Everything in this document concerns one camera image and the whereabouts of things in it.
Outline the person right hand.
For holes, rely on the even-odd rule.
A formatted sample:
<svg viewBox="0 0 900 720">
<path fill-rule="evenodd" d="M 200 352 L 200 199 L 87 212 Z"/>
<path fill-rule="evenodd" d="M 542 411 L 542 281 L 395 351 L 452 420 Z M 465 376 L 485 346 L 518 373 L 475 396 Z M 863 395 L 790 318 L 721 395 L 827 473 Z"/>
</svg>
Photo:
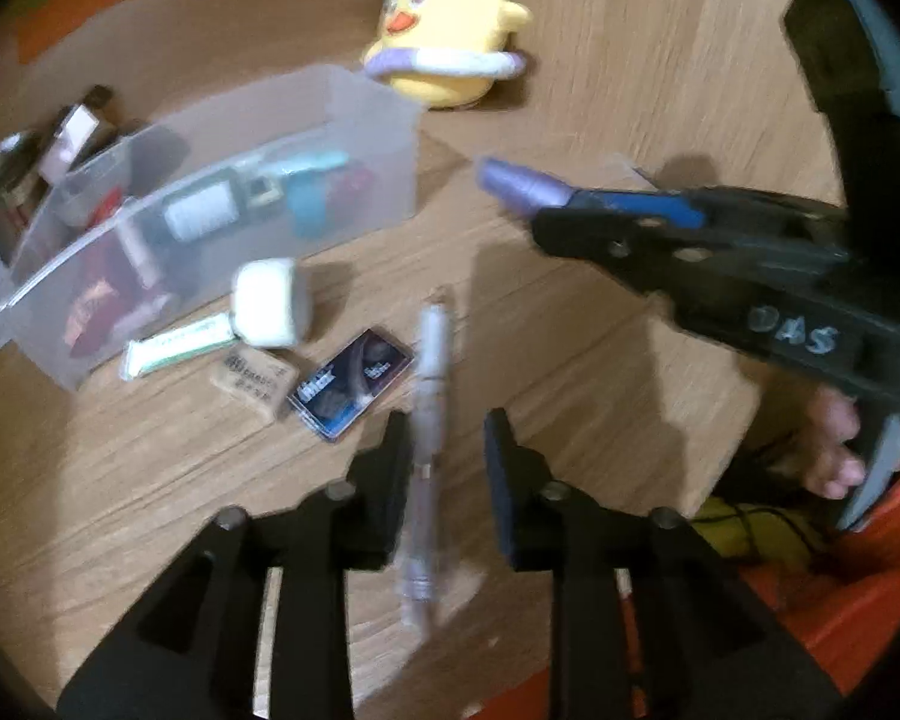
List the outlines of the person right hand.
<svg viewBox="0 0 900 720">
<path fill-rule="evenodd" d="M 844 499 L 866 475 L 865 460 L 850 450 L 859 432 L 855 401 L 836 388 L 820 385 L 809 397 L 777 470 L 815 496 Z"/>
</svg>

